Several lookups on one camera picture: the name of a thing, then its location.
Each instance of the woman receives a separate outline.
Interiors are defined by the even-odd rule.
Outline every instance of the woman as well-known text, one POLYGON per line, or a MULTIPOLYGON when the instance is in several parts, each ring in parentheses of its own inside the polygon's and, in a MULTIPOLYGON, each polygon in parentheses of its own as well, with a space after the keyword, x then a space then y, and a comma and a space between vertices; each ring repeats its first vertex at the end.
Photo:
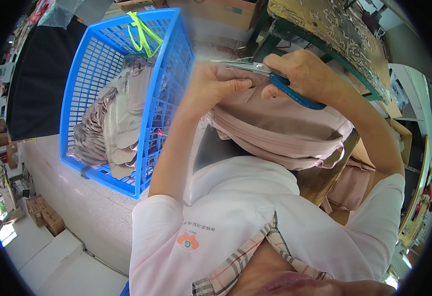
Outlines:
MULTIPOLYGON (((196 126, 221 98, 250 80, 219 81, 198 65, 173 118, 150 183, 133 211, 131 295, 390 295, 379 282, 400 223, 404 167, 389 125, 366 99, 310 51, 269 55, 305 98, 350 120, 376 167, 375 187, 346 226, 299 196, 296 177, 253 156, 198 170, 183 202, 196 126)), ((262 97, 285 96, 274 85, 262 97)))

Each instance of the pink thread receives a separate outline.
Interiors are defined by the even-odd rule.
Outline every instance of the pink thread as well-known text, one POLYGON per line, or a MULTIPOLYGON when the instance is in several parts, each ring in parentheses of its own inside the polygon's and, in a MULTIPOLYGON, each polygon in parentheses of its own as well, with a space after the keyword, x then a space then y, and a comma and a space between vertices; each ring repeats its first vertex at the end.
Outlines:
POLYGON ((157 135, 164 135, 165 137, 167 136, 165 133, 163 133, 163 132, 161 131, 161 129, 158 129, 158 130, 157 130, 157 135))

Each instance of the neon yellow strap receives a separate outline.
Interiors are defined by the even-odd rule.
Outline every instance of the neon yellow strap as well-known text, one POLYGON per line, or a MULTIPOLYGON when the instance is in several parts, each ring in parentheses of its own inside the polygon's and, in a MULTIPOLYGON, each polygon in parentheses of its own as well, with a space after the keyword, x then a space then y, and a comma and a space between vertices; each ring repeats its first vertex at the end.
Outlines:
POLYGON ((136 41, 134 40, 134 37, 132 36, 132 33, 130 32, 130 26, 127 26, 127 30, 129 31, 129 36, 130 39, 132 40, 132 43, 134 45, 134 47, 136 48, 136 50, 140 51, 142 50, 142 47, 145 49, 145 52, 147 53, 147 56, 149 58, 153 57, 155 55, 155 53, 157 53, 157 50, 160 48, 163 40, 157 35, 155 34, 155 32, 153 32, 152 30, 150 30, 144 23, 142 20, 140 20, 140 18, 137 17, 137 12, 128 12, 128 15, 130 15, 130 17, 132 18, 132 20, 134 21, 133 23, 131 23, 132 26, 137 26, 137 29, 139 31, 139 38, 140 38, 140 46, 137 45, 136 41), (158 46, 155 49, 154 52, 152 52, 150 50, 150 46, 147 43, 147 39, 145 38, 145 35, 143 32, 147 32, 147 34, 152 37, 155 41, 157 41, 158 46))

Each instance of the logo print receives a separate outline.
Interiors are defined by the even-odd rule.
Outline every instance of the logo print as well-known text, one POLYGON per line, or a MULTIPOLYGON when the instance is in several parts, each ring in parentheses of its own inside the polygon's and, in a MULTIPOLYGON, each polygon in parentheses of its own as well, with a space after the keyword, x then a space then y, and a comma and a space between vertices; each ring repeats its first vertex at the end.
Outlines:
POLYGON ((195 234, 189 235, 187 232, 177 237, 177 243, 186 252, 193 252, 199 248, 195 234))

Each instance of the scissors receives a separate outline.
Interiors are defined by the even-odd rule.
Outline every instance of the scissors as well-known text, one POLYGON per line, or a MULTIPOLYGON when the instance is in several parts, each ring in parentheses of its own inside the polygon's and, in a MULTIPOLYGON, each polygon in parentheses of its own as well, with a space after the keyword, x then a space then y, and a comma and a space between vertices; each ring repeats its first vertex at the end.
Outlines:
POLYGON ((307 108, 313 110, 322 110, 323 108, 326 107, 325 104, 312 102, 307 100, 306 98, 303 98, 299 93, 297 93, 296 91, 294 91, 289 87, 290 81, 283 73, 280 73, 279 71, 276 71, 261 62, 242 62, 242 61, 212 61, 212 62, 217 62, 217 63, 224 64, 228 67, 233 67, 233 68, 268 76, 273 85, 277 86, 282 92, 285 92, 294 101, 307 108))

